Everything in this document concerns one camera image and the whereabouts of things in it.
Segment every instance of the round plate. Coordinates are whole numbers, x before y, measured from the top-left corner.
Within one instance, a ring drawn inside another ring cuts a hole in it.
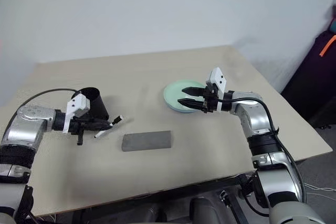
[[[182,113],[192,113],[197,110],[190,109],[186,106],[181,105],[177,100],[182,98],[191,98],[197,101],[204,101],[203,97],[192,97],[181,90],[188,87],[204,88],[204,85],[193,80],[180,80],[169,84],[163,91],[163,98],[169,108],[182,112]]]

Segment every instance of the black cable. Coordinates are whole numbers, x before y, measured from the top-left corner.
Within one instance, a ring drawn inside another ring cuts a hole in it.
[[[40,223],[37,221],[36,217],[32,214],[32,212],[29,212],[28,215],[29,215],[29,217],[33,220],[33,222],[34,222],[35,224],[40,224]]]
[[[251,205],[250,201],[248,201],[247,196],[246,196],[244,193],[242,193],[242,195],[243,195],[243,197],[244,197],[244,199],[245,199],[247,205],[251,208],[251,210],[252,210],[253,212],[255,212],[256,214],[259,214],[259,215],[261,215],[261,216],[263,216],[263,217],[268,217],[268,216],[269,216],[268,214],[265,214],[265,213],[263,213],[263,212],[259,212],[257,209],[255,209],[255,208]]]
[[[73,92],[75,92],[75,93],[77,92],[77,90],[75,90],[75,89],[66,89],[66,88],[64,88],[64,89],[49,89],[49,90],[43,91],[43,92],[41,92],[41,93],[38,93],[38,94],[36,94],[36,95],[30,97],[29,99],[27,99],[26,101],[24,101],[24,102],[17,108],[17,110],[18,110],[19,108],[21,108],[22,106],[26,105],[26,104],[27,104],[28,102],[30,102],[32,99],[34,99],[34,98],[36,98],[36,97],[39,97],[39,96],[42,95],[42,94],[50,93],[50,92],[54,92],[54,91],[73,91]],[[3,134],[2,138],[4,138],[4,136],[5,136],[6,132],[7,132],[7,130],[9,129],[9,127],[11,126],[11,124],[12,124],[14,118],[16,117],[17,110],[15,111],[15,113],[12,115],[10,121],[8,122],[7,127],[6,127],[6,129],[5,129],[5,131],[4,131],[4,134]]]
[[[299,181],[300,181],[300,184],[301,184],[301,190],[302,190],[302,202],[306,203],[307,202],[307,193],[306,193],[306,188],[304,187],[305,185],[303,183],[302,175],[301,175],[301,173],[299,171],[298,166],[295,163],[294,158],[292,157],[292,155],[290,155],[289,151],[285,148],[285,146],[283,145],[283,143],[278,138],[278,136],[277,136],[278,131],[274,127],[271,113],[269,112],[266,104],[262,100],[260,100],[258,98],[253,98],[253,97],[228,99],[228,100],[218,99],[218,102],[222,102],[222,103],[225,103],[225,102],[231,102],[231,103],[233,103],[233,102],[243,102],[243,101],[255,101],[255,102],[260,103],[264,107],[264,109],[266,111],[266,114],[267,114],[267,117],[268,117],[269,125],[271,126],[271,130],[274,133],[274,137],[275,137],[276,141],[278,142],[278,144],[280,145],[280,147],[283,149],[284,153],[288,156],[288,158],[289,158],[289,160],[290,160],[290,162],[291,162],[291,164],[292,164],[292,166],[293,166],[293,168],[294,168],[294,170],[295,170],[295,172],[296,172],[296,174],[297,174],[297,176],[299,178]]]

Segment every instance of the gray floor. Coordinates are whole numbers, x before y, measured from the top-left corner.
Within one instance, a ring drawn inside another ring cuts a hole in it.
[[[336,150],[336,125],[333,125],[331,129],[316,129],[321,137]],[[299,169],[302,172],[303,180],[305,183],[312,184],[318,187],[331,187],[336,188],[336,153],[331,152],[329,154],[321,155],[318,157],[310,158],[299,165]],[[336,192],[315,191],[307,189],[308,193],[323,194],[336,199]],[[206,197],[217,208],[220,216],[220,220],[223,224],[236,223],[230,209],[225,208],[223,203],[218,199],[217,191],[210,191],[201,195],[194,195],[193,197]],[[189,213],[189,203],[191,198],[183,198],[175,201],[168,201],[163,205],[164,211],[167,214],[168,220],[178,219],[187,216]],[[258,208],[259,206],[254,200],[254,197],[250,197],[251,203],[260,211],[267,212],[264,209]],[[268,218],[261,217],[252,212],[246,203],[238,199],[238,202],[248,219],[249,224],[263,224],[269,223]],[[336,223],[336,201],[330,199],[307,194],[307,203],[324,219],[327,224]],[[140,209],[133,211],[122,212],[117,215],[106,216],[104,218],[92,221],[90,224],[125,224],[132,223],[141,218],[139,214]],[[71,223],[72,213],[61,214],[57,216],[57,222],[63,224]]]

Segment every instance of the white wall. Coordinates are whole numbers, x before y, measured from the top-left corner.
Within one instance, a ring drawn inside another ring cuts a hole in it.
[[[332,1],[5,0],[3,57],[19,49],[48,62],[231,44],[280,91],[330,20]]]

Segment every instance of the table top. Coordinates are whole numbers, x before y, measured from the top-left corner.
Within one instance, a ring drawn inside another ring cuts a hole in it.
[[[1,133],[27,98],[52,88],[97,87],[110,118],[126,120],[95,140],[45,133],[29,184],[35,215],[62,212],[199,183],[253,170],[239,118],[226,112],[183,114],[167,107],[163,89],[191,79],[205,83],[220,67],[227,90],[254,91],[268,105],[279,137],[293,157],[332,151],[317,132],[263,76],[230,46],[113,56],[39,64],[6,106],[0,108]],[[65,111],[72,93],[54,92],[33,104]],[[123,152],[126,133],[172,131],[172,148]]]

